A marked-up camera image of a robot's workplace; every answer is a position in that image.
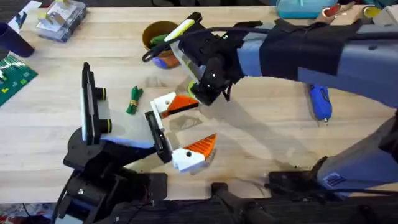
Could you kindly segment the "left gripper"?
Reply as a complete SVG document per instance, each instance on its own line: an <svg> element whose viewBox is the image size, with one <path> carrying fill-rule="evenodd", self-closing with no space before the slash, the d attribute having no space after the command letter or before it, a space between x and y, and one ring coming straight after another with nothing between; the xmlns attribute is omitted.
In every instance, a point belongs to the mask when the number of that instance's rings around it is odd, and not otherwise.
<svg viewBox="0 0 398 224"><path fill-rule="evenodd" d="M112 110L108 100L88 90L80 95L81 127L68 140L63 164L80 172L104 174L156 154L181 173L199 168L215 149L217 134L171 150L154 114L166 118L199 106L199 101L171 92L153 99L153 111L128 115Z"/></svg>

